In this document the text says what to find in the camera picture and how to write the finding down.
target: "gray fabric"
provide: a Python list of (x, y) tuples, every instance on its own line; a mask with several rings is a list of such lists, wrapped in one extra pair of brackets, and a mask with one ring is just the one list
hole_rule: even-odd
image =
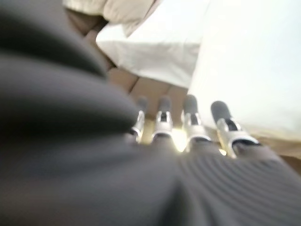
[(71, 32), (60, 0), (1, 1), (0, 27), (0, 48), (106, 77), (95, 50)]

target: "beige cushion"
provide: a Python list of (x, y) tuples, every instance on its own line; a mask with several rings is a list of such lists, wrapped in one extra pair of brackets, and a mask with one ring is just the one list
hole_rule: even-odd
[(108, 0), (103, 17), (113, 23), (128, 23), (142, 20), (154, 0)]
[(113, 23), (129, 23), (144, 19), (154, 0), (63, 0), (72, 10), (89, 15), (102, 15)]
[(64, 6), (88, 15), (103, 15), (107, 0), (63, 0)]

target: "white fabric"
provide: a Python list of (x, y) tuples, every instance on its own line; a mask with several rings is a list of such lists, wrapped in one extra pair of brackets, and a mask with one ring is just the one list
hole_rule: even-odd
[(207, 0), (164, 0), (128, 38), (109, 24), (96, 38), (120, 68), (188, 88), (202, 38)]
[(256, 136), (301, 140), (301, 1), (212, 0), (189, 92)]

